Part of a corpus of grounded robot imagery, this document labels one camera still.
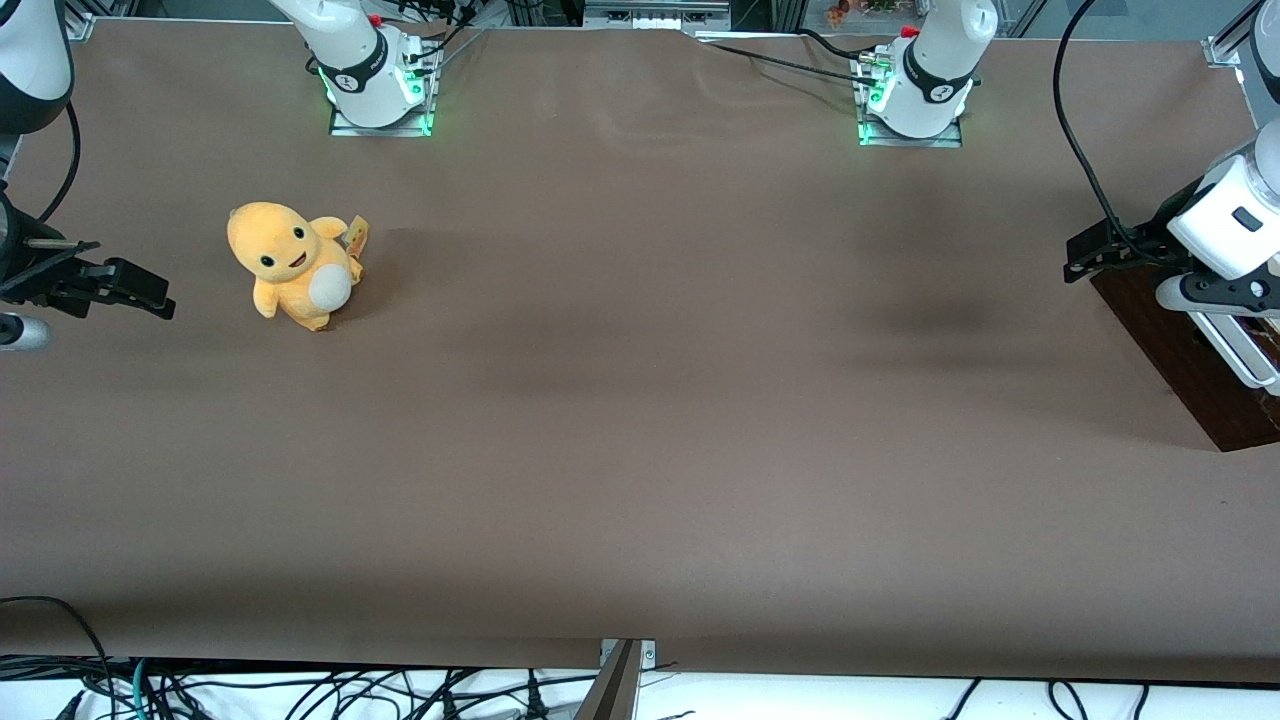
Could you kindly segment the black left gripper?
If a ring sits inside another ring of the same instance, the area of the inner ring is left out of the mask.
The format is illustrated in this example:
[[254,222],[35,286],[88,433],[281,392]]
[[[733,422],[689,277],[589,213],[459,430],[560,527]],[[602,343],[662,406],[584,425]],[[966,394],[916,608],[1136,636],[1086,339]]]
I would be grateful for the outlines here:
[[1100,220],[1100,232],[1073,236],[1065,243],[1065,282],[1073,284],[1096,272],[1123,269],[1130,261],[1130,266],[1194,269],[1196,260],[1174,237],[1169,223],[1196,196],[1198,186],[1198,182],[1190,182],[1165,199],[1152,218],[1135,228],[1107,217]]

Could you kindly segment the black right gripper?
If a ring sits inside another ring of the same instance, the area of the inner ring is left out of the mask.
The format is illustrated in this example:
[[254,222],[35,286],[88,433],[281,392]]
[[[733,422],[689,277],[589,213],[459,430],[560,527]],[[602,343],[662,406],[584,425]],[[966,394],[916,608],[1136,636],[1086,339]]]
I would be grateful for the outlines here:
[[[28,301],[47,292],[52,277],[60,266],[90,250],[101,246],[97,241],[70,240],[51,225],[17,209],[1,192],[1,279],[4,301]],[[79,269],[79,279],[96,295],[88,297],[61,296],[60,311],[86,319],[92,307],[120,306],[141,310],[163,320],[172,320],[177,302],[168,299],[169,282],[123,258],[109,258],[101,264],[86,264]],[[164,299],[160,304],[146,304],[138,299]]]

